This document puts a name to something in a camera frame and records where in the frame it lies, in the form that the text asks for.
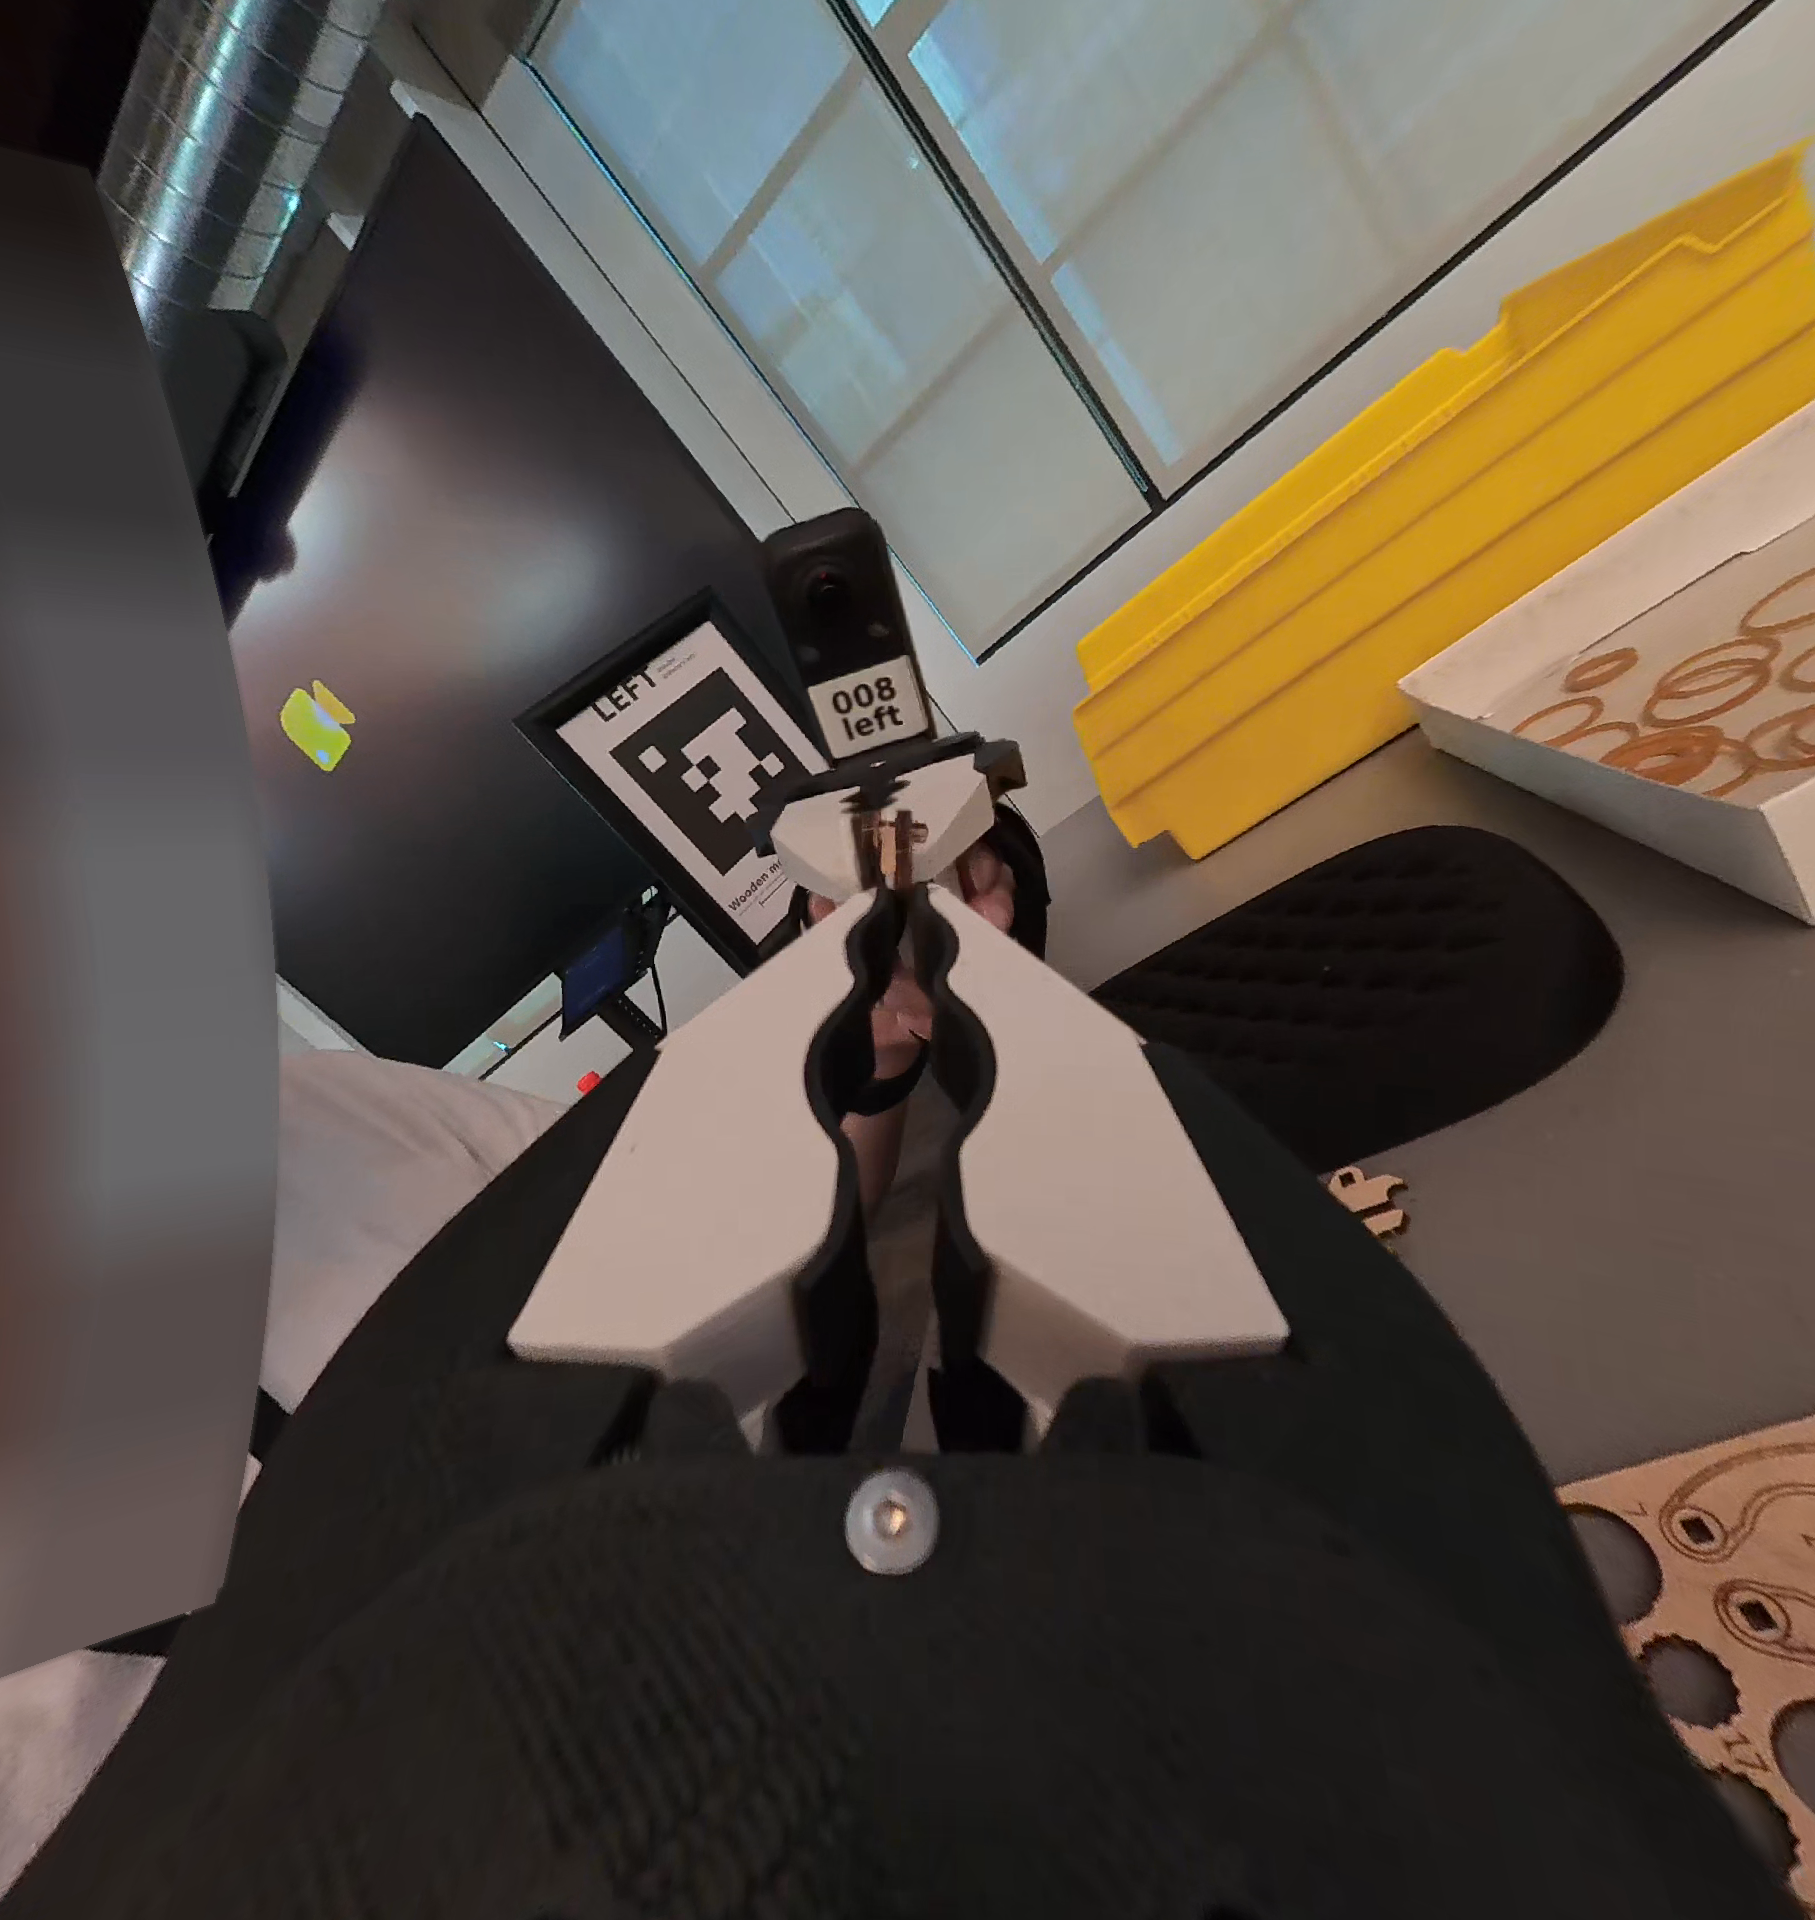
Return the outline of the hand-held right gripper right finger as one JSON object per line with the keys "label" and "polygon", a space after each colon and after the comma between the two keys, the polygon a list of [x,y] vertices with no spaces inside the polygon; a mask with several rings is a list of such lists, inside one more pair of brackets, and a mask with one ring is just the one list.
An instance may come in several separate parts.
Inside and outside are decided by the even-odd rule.
{"label": "hand-held right gripper right finger", "polygon": [[1143,1045],[946,888],[912,940],[954,1106],[926,1399],[944,1452],[1018,1452],[1081,1380],[1279,1354],[1287,1322]]}

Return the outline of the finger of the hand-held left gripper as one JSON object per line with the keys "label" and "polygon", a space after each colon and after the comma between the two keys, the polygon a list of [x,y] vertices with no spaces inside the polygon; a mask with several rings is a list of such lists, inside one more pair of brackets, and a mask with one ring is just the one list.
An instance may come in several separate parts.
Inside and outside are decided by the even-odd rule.
{"label": "finger of the hand-held left gripper", "polygon": [[776,857],[810,901],[842,904],[872,888],[864,862],[866,805],[856,784],[790,799],[776,817]]}
{"label": "finger of the hand-held left gripper", "polygon": [[996,825],[978,755],[948,755],[900,777],[900,893],[942,886],[968,895],[970,854]]}

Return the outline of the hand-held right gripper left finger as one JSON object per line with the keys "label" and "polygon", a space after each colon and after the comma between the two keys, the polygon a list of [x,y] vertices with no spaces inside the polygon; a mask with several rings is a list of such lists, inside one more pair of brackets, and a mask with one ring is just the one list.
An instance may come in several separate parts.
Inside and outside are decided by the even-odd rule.
{"label": "hand-held right gripper left finger", "polygon": [[852,896],[662,1042],[510,1328],[522,1360],[704,1380],[784,1448],[846,1448],[878,1306],[844,1119],[900,907]]}

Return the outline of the small wooden model part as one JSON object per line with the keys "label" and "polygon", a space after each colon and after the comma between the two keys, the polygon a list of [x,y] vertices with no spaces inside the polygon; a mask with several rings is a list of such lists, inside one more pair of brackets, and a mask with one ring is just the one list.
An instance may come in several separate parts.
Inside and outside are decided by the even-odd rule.
{"label": "small wooden model part", "polygon": [[850,813],[856,891],[908,901],[918,882],[916,859],[926,826],[906,805],[870,805],[864,797],[856,802]]}

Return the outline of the black framed tag sign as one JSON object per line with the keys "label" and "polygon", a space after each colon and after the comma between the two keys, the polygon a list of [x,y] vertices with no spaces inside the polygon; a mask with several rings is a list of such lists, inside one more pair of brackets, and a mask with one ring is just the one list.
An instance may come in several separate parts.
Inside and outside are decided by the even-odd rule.
{"label": "black framed tag sign", "polygon": [[782,943],[794,882],[758,849],[762,805],[824,752],[706,589],[518,717],[530,746],[648,867],[738,974]]}

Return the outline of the small blue screen device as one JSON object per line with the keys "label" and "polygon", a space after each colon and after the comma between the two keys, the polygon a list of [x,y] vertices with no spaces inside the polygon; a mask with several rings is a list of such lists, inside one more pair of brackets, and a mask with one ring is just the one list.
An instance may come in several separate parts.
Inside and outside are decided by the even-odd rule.
{"label": "small blue screen device", "polygon": [[[602,1020],[632,1048],[660,1045],[666,1036],[666,998],[658,948],[672,919],[672,904],[656,888],[604,916],[586,948],[560,972],[562,1042]],[[632,1000],[632,991],[646,981],[654,982],[656,1017]]]}

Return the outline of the black mesh pad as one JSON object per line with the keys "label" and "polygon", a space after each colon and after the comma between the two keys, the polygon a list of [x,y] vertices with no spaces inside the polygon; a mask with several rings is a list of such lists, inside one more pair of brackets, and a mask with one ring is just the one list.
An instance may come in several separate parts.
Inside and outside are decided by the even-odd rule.
{"label": "black mesh pad", "polygon": [[1325,1177],[1543,1082],[1621,986],[1611,933],[1543,860],[1423,826],[1279,882],[1091,997]]}

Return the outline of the large window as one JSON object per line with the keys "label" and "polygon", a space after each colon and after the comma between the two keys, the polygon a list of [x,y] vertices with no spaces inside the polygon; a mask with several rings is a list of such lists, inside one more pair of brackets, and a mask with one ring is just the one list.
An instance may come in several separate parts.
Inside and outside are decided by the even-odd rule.
{"label": "large window", "polygon": [[1715,2],[572,2],[528,65],[980,656]]}

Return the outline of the black monitor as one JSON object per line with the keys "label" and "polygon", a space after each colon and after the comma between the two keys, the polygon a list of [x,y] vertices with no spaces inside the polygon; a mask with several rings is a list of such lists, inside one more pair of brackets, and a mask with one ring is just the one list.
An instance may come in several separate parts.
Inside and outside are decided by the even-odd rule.
{"label": "black monitor", "polygon": [[278,974],[416,1066],[652,880],[526,712],[712,594],[800,714],[760,542],[422,115],[214,571]]}

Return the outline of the stacked yellow plastic bins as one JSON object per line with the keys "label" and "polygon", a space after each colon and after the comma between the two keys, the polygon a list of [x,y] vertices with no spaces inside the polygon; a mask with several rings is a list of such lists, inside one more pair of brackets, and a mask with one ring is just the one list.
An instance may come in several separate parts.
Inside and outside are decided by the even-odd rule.
{"label": "stacked yellow plastic bins", "polygon": [[1371,756],[1407,675],[1815,402],[1803,154],[1507,295],[1080,644],[1131,846],[1203,859]]}

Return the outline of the laser-cut wooden sheet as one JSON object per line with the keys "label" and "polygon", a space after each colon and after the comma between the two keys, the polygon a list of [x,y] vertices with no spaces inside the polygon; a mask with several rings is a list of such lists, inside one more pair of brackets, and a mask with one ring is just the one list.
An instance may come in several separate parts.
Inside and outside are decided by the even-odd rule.
{"label": "laser-cut wooden sheet", "polygon": [[1723,1669],[1717,1723],[1667,1718],[1709,1775],[1757,1789],[1791,1836],[1787,1883],[1815,1917],[1815,1807],[1783,1772],[1785,1717],[1815,1709],[1815,1415],[1559,1490],[1653,1557],[1659,1588],[1619,1634],[1633,1658],[1687,1645]]}

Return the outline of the white cardboard box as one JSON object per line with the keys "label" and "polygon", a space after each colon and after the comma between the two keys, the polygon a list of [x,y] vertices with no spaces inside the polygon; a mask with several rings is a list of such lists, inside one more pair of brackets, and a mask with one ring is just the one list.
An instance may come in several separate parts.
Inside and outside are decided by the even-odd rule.
{"label": "white cardboard box", "polygon": [[1815,401],[1399,688],[1435,748],[1815,926]]}

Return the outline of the wide silver ventilation duct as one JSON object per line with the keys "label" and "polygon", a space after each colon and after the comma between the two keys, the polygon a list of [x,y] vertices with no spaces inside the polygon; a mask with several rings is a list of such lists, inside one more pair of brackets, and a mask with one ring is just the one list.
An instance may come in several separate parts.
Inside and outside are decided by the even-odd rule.
{"label": "wide silver ventilation duct", "polygon": [[158,2],[100,192],[150,347],[244,312],[398,2]]}

